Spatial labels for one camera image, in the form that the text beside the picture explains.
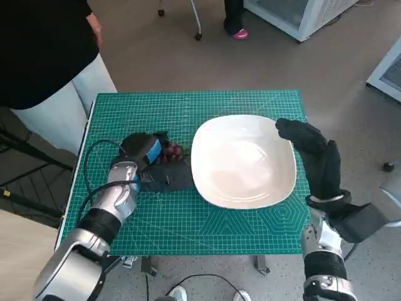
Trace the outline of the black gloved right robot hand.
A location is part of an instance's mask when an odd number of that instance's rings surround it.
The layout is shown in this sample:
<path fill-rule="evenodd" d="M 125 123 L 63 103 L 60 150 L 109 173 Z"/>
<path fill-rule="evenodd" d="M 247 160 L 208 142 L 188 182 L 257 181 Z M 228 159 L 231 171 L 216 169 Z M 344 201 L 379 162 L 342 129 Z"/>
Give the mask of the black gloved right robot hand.
<path fill-rule="evenodd" d="M 340 154 L 334 140 L 326 140 L 320 130 L 306 122 L 280 118 L 278 134 L 290 141 L 300 154 L 310 193 L 320 200 L 342 195 L 340 189 Z"/>

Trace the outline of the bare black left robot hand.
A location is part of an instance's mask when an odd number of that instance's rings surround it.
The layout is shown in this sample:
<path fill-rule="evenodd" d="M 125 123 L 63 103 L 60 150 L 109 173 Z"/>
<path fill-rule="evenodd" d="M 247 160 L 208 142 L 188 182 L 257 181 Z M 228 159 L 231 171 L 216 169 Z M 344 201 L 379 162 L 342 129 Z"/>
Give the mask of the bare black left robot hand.
<path fill-rule="evenodd" d="M 123 139 L 121 143 L 124 161 L 133 161 L 138 170 L 142 171 L 156 163 L 162 153 L 163 146 L 167 145 L 168 132 L 158 131 L 153 134 L 145 132 L 134 133 Z"/>

